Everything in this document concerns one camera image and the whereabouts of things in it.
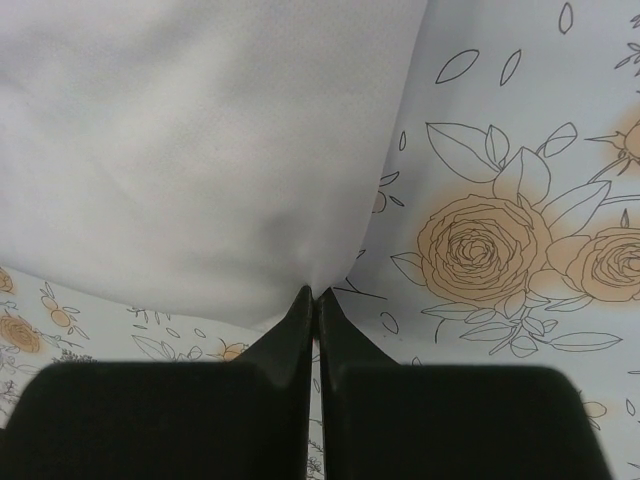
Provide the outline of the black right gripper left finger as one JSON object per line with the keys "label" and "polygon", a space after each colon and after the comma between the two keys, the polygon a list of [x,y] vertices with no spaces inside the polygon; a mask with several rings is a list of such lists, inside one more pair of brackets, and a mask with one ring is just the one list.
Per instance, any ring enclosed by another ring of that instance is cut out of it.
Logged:
{"label": "black right gripper left finger", "polygon": [[5,479],[302,479],[313,298],[229,362],[62,362],[23,391]]}

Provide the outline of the white t shirt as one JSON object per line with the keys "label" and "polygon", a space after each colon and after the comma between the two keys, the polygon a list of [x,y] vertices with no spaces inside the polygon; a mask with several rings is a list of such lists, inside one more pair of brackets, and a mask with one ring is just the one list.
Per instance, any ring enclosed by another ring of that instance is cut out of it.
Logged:
{"label": "white t shirt", "polygon": [[1,262],[243,326],[363,242],[423,1],[5,1]]}

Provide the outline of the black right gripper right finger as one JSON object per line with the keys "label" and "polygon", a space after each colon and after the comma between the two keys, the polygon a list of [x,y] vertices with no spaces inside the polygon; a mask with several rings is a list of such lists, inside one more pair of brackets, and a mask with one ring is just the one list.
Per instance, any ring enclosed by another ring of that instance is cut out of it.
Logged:
{"label": "black right gripper right finger", "polygon": [[407,365],[317,302],[329,479],[607,479],[581,398],[540,366]]}

